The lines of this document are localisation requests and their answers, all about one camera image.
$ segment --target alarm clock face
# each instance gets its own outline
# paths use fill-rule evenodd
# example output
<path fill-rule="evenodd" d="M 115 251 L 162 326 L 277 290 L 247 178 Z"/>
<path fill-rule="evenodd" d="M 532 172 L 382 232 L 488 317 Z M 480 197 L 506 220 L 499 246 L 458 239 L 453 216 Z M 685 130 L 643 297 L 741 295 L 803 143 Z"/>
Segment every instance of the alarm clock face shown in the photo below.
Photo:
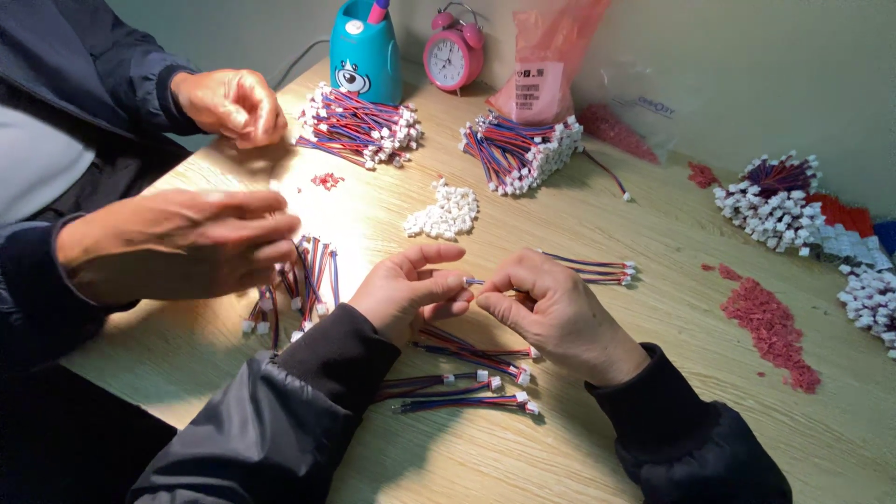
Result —
<path fill-rule="evenodd" d="M 466 74 L 464 72 L 466 64 L 461 47 L 449 39 L 442 39 L 433 44 L 429 54 L 426 55 L 429 74 L 435 83 L 441 86 L 457 84 Z"/>

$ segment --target hand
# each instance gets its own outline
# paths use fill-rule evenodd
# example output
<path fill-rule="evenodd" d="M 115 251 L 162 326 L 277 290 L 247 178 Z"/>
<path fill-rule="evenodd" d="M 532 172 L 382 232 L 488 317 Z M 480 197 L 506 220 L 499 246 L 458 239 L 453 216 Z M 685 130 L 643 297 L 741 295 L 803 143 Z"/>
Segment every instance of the hand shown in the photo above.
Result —
<path fill-rule="evenodd" d="M 298 217 L 270 191 L 164 191 L 103 207 L 65 225 L 56 257 L 99 305 L 222 296 L 269 283 L 296 256 Z"/>
<path fill-rule="evenodd" d="M 349 305 L 376 327 L 379 335 L 401 345 L 423 322 L 467 313 L 473 292 L 457 270 L 426 265 L 460 260 L 467 251 L 456 245 L 418 245 L 384 259 L 370 271 Z"/>
<path fill-rule="evenodd" d="M 171 80 L 171 92 L 200 128 L 236 140 L 240 149 L 277 143 L 286 132 L 277 95 L 252 70 L 182 72 Z"/>
<path fill-rule="evenodd" d="M 514 287 L 528 294 L 507 297 Z M 624 383 L 650 362 L 578 274 L 530 248 L 498 266 L 476 304 L 598 387 Z"/>

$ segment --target pink alarm clock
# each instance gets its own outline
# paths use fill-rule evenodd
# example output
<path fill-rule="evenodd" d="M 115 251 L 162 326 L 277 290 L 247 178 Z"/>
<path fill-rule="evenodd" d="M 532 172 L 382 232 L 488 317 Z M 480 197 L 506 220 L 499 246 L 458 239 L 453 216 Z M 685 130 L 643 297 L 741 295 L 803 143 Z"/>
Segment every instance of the pink alarm clock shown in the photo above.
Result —
<path fill-rule="evenodd" d="M 473 23 L 466 23 L 448 12 L 448 7 L 460 5 L 473 13 Z M 482 72 L 485 56 L 482 46 L 486 37 L 482 33 L 476 13 L 461 2 L 449 2 L 438 10 L 433 18 L 433 30 L 437 32 L 423 50 L 423 66 L 426 75 L 443 91 L 457 91 L 472 83 Z"/>

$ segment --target pink plastic bag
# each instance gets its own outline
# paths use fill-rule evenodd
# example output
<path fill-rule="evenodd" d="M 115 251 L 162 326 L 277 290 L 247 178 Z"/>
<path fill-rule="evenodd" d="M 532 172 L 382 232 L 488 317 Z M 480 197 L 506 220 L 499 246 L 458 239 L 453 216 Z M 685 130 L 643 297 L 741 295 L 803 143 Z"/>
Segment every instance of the pink plastic bag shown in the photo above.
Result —
<path fill-rule="evenodd" d="M 566 0 L 560 7 L 513 13 L 516 69 L 486 103 L 528 125 L 571 116 L 570 86 L 609 5 L 610 0 Z"/>

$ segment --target pink pen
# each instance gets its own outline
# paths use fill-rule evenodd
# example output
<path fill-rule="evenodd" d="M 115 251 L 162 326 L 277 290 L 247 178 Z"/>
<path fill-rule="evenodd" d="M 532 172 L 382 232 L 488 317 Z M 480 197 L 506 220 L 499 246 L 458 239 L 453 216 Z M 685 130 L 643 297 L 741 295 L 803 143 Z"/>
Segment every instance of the pink pen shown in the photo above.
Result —
<path fill-rule="evenodd" d="M 389 0 L 376 0 L 373 8 L 370 9 L 370 15 L 367 16 L 367 23 L 379 24 L 383 22 L 388 12 Z"/>

